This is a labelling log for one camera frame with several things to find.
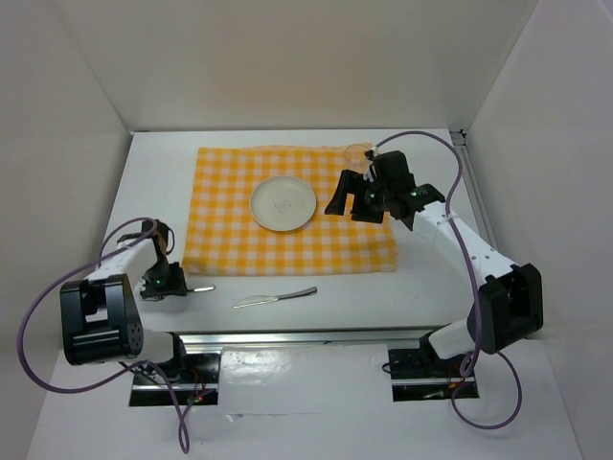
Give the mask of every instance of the white tabletop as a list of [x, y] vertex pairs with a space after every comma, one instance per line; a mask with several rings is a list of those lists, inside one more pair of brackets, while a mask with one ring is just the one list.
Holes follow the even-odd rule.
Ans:
[[[108, 230], [135, 217], [167, 223], [177, 238], [170, 261], [180, 261], [187, 232], [195, 160], [200, 147], [243, 148], [281, 144], [344, 146], [376, 143], [400, 129], [285, 130], [136, 133]], [[450, 141], [446, 129], [429, 129]], [[446, 194], [456, 162], [439, 143], [405, 136], [385, 146], [402, 150], [418, 184], [431, 183]], [[456, 213], [477, 230], [464, 183], [453, 199]], [[393, 222], [399, 255], [394, 273], [310, 277], [189, 278], [191, 287], [215, 284], [216, 290], [188, 298], [140, 302], [145, 326], [157, 331], [257, 331], [418, 327], [465, 317], [472, 304], [468, 286], [432, 245]], [[256, 294], [281, 294], [317, 286], [305, 299], [235, 310], [232, 305]]]
[[[90, 393], [47, 394], [28, 459], [579, 460], [542, 343], [522, 340], [507, 352], [524, 404], [497, 431], [465, 425], [449, 401], [393, 402], [384, 345], [226, 350], [219, 405], [188, 417], [190, 456], [177, 444], [174, 409], [128, 407], [131, 378], [122, 376]], [[51, 383], [81, 386], [117, 368], [71, 367], [60, 354]], [[481, 398], [458, 405], [478, 423], [501, 422], [515, 405], [509, 369], [482, 355], [476, 378]]]

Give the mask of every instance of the white plate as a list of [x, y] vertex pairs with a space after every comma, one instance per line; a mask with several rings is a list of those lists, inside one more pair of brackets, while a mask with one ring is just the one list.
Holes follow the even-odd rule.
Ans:
[[303, 226], [313, 217], [316, 205], [313, 188], [293, 175], [278, 175], [264, 180], [249, 199], [253, 219], [275, 232]]

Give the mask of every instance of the metal utensil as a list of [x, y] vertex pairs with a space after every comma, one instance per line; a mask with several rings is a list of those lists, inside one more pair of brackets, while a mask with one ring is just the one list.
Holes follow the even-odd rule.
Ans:
[[278, 300], [296, 299], [298, 297], [307, 297], [317, 293], [317, 287], [310, 287], [309, 289], [299, 290], [298, 292], [292, 292], [290, 294], [282, 295], [252, 295], [246, 299], [239, 300], [234, 304], [235, 309], [241, 309], [242, 307], [250, 307], [252, 305], [269, 304], [270, 302], [277, 302]]

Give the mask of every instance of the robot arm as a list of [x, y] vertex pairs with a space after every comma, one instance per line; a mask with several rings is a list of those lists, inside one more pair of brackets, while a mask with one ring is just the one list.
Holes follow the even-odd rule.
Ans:
[[[353, 194], [352, 220], [381, 223], [389, 212], [411, 231], [434, 246], [468, 279], [465, 258], [453, 233], [454, 219], [465, 241], [479, 287], [482, 312], [482, 350], [494, 354], [543, 325], [540, 274], [531, 264], [517, 266], [498, 253], [453, 212], [445, 211], [444, 197], [432, 185], [417, 186], [401, 151], [375, 155], [362, 175], [341, 172], [338, 187], [325, 213], [342, 216], [347, 194]], [[421, 338], [420, 348], [429, 361], [448, 359], [474, 349], [474, 306], [467, 319], [457, 321]]]
[[[146, 221], [141, 233], [122, 236], [118, 248], [145, 234], [151, 225]], [[185, 351], [178, 335], [144, 329], [133, 293], [143, 278], [144, 299], [187, 295], [183, 269], [168, 263], [168, 236], [169, 227], [157, 221], [150, 238], [107, 260], [87, 278], [62, 286], [62, 338], [68, 362], [150, 360], [166, 370], [181, 367]]]

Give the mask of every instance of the white wall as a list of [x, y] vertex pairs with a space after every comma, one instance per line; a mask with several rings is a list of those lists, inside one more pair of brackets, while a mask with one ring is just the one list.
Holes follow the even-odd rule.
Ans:
[[[2, 458], [25, 458], [44, 392], [15, 353], [38, 292], [83, 263], [102, 238], [129, 134], [46, 0], [0, 5], [0, 430]], [[60, 347], [57, 293], [28, 334], [51, 376]]]
[[52, 0], [133, 129], [467, 127], [534, 0]]
[[552, 363], [586, 459], [610, 458], [613, 19], [541, 0], [468, 134], [501, 249], [543, 274]]

